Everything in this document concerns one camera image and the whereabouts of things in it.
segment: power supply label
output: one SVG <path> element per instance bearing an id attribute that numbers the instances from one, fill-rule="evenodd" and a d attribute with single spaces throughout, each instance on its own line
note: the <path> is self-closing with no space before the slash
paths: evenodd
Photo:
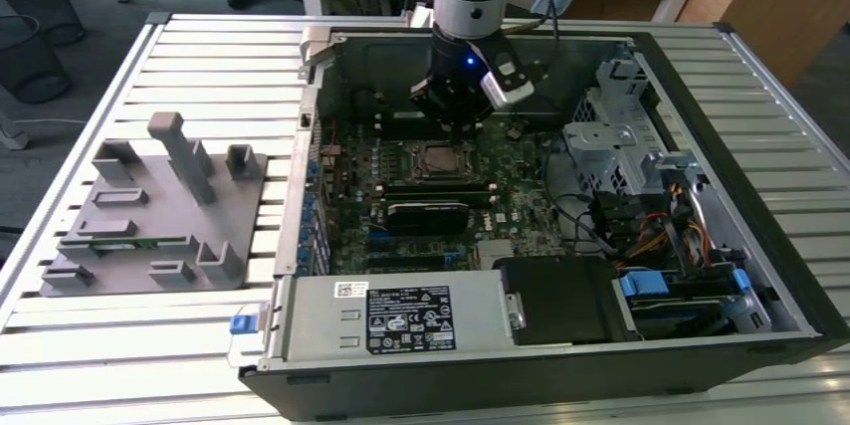
<path id="1" fill-rule="evenodd" d="M 453 334 L 448 286 L 368 290 L 370 354 L 453 350 Z"/>

